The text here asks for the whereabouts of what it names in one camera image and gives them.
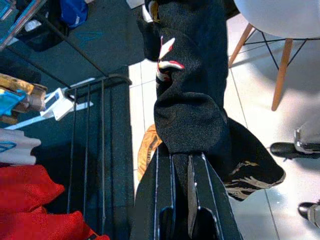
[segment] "white garment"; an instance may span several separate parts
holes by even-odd
[[[41,144],[36,138],[29,138],[20,130],[8,130],[0,128],[0,142],[12,142],[16,146],[4,152],[0,152],[0,163],[16,165],[34,165],[36,157],[31,156],[31,150]]]

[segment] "floor tile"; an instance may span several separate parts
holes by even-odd
[[[132,81],[130,88],[142,84],[141,80],[141,63],[130,65],[129,67],[129,79]]]
[[[230,70],[226,80],[226,89],[224,92],[224,109],[229,118],[232,118],[233,120],[247,127],[236,85]]]
[[[294,45],[293,53],[299,47]],[[320,110],[320,43],[309,42],[289,66],[277,111],[271,111],[277,69],[266,47],[239,54],[232,67],[248,128],[268,147],[293,140],[294,129]],[[270,47],[279,62],[283,42]]]
[[[301,42],[294,43],[291,56]],[[280,62],[284,43],[270,45]],[[277,111],[271,111],[277,69],[266,47],[239,54],[232,67],[248,129],[266,146],[292,142],[294,129],[320,113],[320,42],[310,41],[288,67],[283,96]],[[271,211],[281,240],[320,239],[320,230],[301,218],[300,202],[316,202],[320,194],[320,161],[276,158],[286,171],[284,183],[268,189]]]
[[[132,131],[133,169],[138,169],[138,152],[145,134],[142,86],[130,88],[130,118]]]
[[[141,62],[142,83],[156,80],[157,63],[145,59]]]
[[[150,81],[142,85],[143,91],[143,110],[144,110],[144,125],[147,130],[150,125],[155,123],[154,106],[157,100],[156,81]]]
[[[285,170],[282,184],[267,190],[274,221],[281,240],[318,240],[320,229],[302,218],[298,205],[320,199],[320,160],[295,159],[277,163]]]
[[[277,240],[264,190],[251,194],[245,201],[230,198],[236,223],[244,240]]]
[[[128,5],[131,9],[134,9],[134,8],[141,6],[142,4],[145,3],[144,0],[126,0],[126,2],[128,3]]]
[[[228,36],[228,56],[231,56],[234,52],[244,30],[248,25],[248,21],[244,18],[242,14],[238,14],[226,22],[227,25],[227,36]],[[266,40],[279,39],[279,37],[271,36],[265,33]],[[259,31],[255,31],[250,38],[247,40],[248,43],[261,42],[263,41],[262,34]],[[248,44],[241,48],[240,53],[259,48],[264,46],[265,43]]]

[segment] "black bag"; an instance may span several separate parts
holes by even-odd
[[[15,20],[22,14],[28,3],[24,0],[17,0],[16,7],[19,10]],[[38,11],[42,16],[45,16],[50,23],[52,23],[63,35],[69,34],[68,26],[60,20],[61,7],[59,0],[48,0],[43,7]],[[31,20],[37,20],[41,23],[40,26],[36,27],[31,31],[26,31],[23,27],[16,38],[24,42],[30,48],[36,52],[42,52],[55,45],[61,43],[63,40],[57,36],[45,23],[43,23],[37,16],[34,16]]]

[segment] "black shoe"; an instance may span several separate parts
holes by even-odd
[[[286,159],[318,159],[320,158],[320,153],[310,153],[306,154],[300,151],[297,151],[295,145],[289,142],[276,142],[271,145],[270,152],[280,158]]]
[[[314,202],[302,202],[299,204],[298,207],[298,212],[300,214],[301,217],[303,217],[304,219],[308,219],[308,209],[312,206],[312,205],[316,205],[316,203]]]

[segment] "red and white embroidery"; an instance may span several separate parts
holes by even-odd
[[[163,36],[161,36],[161,49],[160,49],[160,54],[158,58],[158,64],[157,64],[157,71],[156,71],[156,76],[159,80],[163,82],[169,82],[171,81],[171,71],[170,69],[178,69],[182,70],[185,68],[181,63],[170,60],[170,61],[162,61],[164,56],[172,51],[174,48],[174,43],[176,41],[175,38],[170,39],[167,41],[165,44],[163,44]]]

